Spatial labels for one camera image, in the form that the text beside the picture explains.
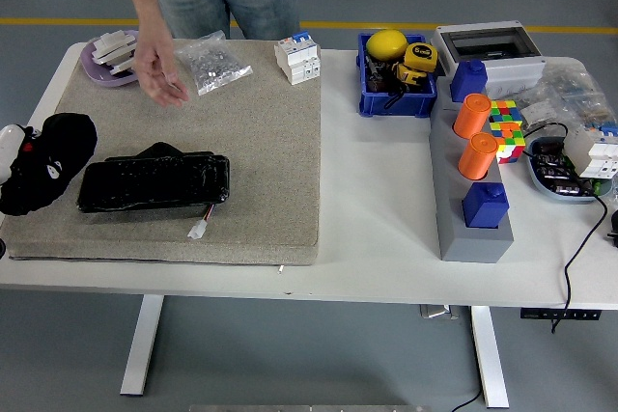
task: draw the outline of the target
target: gray floor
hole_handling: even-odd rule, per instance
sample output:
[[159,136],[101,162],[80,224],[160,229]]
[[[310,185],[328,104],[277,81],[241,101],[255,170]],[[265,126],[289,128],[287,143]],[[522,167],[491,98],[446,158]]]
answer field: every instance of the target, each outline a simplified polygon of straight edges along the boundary
[[[302,19],[617,27],[617,0],[300,0]],[[134,18],[128,0],[0,0],[6,18]],[[313,29],[354,49],[354,24]],[[119,26],[0,22],[0,127],[25,124],[67,47]],[[414,29],[429,37],[431,30]],[[618,36],[533,33],[579,59],[618,101]],[[137,295],[0,291],[0,411],[186,411],[191,404],[421,404],[448,411],[479,388],[467,314],[416,306],[168,298],[143,398],[118,395]],[[618,410],[618,315],[520,320],[492,310],[513,411]],[[478,399],[464,410],[484,410]]]

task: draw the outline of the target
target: hand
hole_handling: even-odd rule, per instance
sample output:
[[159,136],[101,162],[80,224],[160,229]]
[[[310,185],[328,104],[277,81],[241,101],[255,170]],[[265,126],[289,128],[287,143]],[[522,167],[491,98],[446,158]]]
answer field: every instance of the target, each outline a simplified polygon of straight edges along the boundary
[[183,106],[189,100],[174,62],[174,42],[165,23],[140,23],[133,68],[139,85],[159,105]]

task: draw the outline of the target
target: yellow ball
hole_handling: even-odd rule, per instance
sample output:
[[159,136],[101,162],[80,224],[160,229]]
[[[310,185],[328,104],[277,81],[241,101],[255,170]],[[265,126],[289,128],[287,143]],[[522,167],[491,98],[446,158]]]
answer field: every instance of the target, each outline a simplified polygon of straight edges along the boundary
[[396,29],[382,29],[367,40],[367,52],[376,60],[390,62],[406,54],[407,39]]

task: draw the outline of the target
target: jeans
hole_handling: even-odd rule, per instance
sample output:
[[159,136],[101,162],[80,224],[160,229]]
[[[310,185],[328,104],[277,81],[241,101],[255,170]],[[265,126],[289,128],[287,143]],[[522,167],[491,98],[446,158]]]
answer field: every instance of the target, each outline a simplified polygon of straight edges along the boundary
[[277,41],[299,31],[296,0],[159,0],[172,36],[198,39],[221,30],[230,37],[230,14],[247,39]]

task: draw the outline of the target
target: black bag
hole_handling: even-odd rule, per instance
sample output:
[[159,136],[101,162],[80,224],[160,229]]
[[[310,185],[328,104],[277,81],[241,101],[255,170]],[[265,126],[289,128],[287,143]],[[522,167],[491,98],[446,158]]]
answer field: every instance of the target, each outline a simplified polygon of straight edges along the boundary
[[51,205],[97,146],[97,130],[87,115],[59,113],[45,120],[41,135],[32,127],[24,131],[11,177],[0,189],[0,211],[11,216]]

